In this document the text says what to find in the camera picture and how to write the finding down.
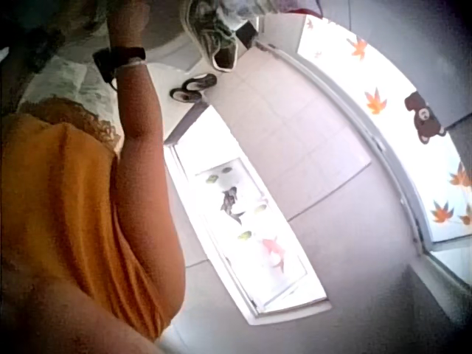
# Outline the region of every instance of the maple leaf decal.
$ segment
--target maple leaf decal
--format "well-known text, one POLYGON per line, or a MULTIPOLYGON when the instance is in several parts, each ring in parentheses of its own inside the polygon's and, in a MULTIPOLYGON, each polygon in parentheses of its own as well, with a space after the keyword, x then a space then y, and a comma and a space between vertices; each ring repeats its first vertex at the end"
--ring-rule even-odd
POLYGON ((432 210, 431 212, 433 213, 434 217, 436 220, 434 221, 435 223, 444 223, 450 218, 452 218, 452 215, 454 214, 454 208, 449 210, 449 203, 446 202, 444 204, 444 207, 442 208, 436 201, 434 202, 434 207, 436 210, 432 210))
POLYGON ((460 162, 459 167, 457 168, 457 173, 449 173, 452 179, 449 181, 454 186, 472 186, 471 180, 468 178, 467 173, 465 173, 464 165, 460 162))
POLYGON ((369 92, 366 92, 366 97, 369 100, 367 107, 372 110, 372 114, 381 113, 386 107, 386 100, 382 102, 381 96, 378 93, 378 88, 375 89, 375 95, 372 96, 369 92))
POLYGON ((462 220, 464 225, 470 225, 472 222, 472 208, 470 204, 467 204, 465 208, 465 215, 459 216, 459 219, 462 220))
POLYGON ((363 60, 366 54, 367 42, 364 39, 359 38, 358 36, 356 36, 356 39, 357 39, 357 43, 354 43, 349 38, 347 39, 350 45, 353 46, 355 49, 355 51, 351 55, 354 57, 358 55, 360 58, 359 60, 363 60))

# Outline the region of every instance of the bear decal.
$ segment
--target bear decal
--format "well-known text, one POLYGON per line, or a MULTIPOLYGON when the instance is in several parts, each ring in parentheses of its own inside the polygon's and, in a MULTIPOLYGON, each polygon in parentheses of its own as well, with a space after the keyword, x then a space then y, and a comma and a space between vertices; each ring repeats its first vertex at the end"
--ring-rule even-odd
POLYGON ((409 111, 414 111, 414 127, 418 131, 418 137, 423 144, 428 144, 429 139, 435 135, 445 135, 444 127, 441 126, 418 91, 413 92, 405 99, 405 107, 409 111))

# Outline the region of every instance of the black watch strap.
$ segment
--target black watch strap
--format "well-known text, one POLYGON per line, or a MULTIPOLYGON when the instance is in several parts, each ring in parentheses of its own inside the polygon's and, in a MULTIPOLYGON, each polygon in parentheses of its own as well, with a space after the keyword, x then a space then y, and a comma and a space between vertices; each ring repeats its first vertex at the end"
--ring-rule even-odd
POLYGON ((115 71, 130 63, 132 59, 146 60, 146 52, 142 47, 114 46, 111 49, 101 49, 93 56, 95 65, 106 83, 111 83, 115 78, 115 71))
POLYGON ((130 60, 133 58, 146 60, 146 52, 144 48, 137 46, 114 46, 111 48, 111 60, 115 69, 130 63, 130 60))

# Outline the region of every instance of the orange top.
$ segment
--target orange top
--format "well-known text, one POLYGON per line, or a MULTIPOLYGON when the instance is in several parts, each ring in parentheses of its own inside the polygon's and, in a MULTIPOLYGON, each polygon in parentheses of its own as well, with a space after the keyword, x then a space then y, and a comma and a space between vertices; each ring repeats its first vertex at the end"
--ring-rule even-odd
POLYGON ((155 340, 170 317, 119 230, 111 197, 115 153, 69 123, 29 114, 10 119, 1 162, 3 257, 75 284, 155 340))

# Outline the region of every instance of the slipper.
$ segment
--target slipper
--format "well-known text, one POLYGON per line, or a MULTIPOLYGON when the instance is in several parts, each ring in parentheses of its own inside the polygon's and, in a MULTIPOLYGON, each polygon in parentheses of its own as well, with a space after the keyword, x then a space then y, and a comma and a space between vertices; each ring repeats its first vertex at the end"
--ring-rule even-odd
POLYGON ((182 88, 188 91, 202 91, 216 85, 218 79, 214 74, 206 74, 193 77, 182 84, 182 88))
POLYGON ((175 88, 170 90, 169 95, 176 101, 183 103, 197 103, 201 101, 201 93, 189 91, 185 88, 175 88))

